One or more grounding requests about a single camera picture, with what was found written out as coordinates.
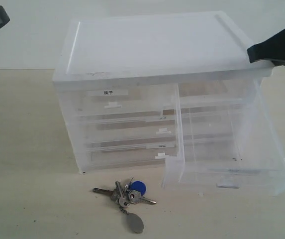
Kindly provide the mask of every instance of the label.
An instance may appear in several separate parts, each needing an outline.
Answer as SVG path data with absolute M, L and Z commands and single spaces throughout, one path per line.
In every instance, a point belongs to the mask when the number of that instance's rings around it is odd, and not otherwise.
M 127 96 L 128 94 L 127 89 L 87 91 L 87 96 Z
M 147 144 L 146 148 L 151 149 L 151 148 L 174 148 L 175 143 L 174 142 L 167 142 L 167 143 L 151 143 Z

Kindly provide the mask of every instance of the plastic drawer unit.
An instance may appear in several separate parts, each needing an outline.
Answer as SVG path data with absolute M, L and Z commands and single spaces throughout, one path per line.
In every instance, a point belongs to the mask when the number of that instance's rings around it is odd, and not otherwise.
M 165 164 L 163 185 L 285 189 L 253 43 L 223 12 L 72 21 L 53 82 L 81 173 Z

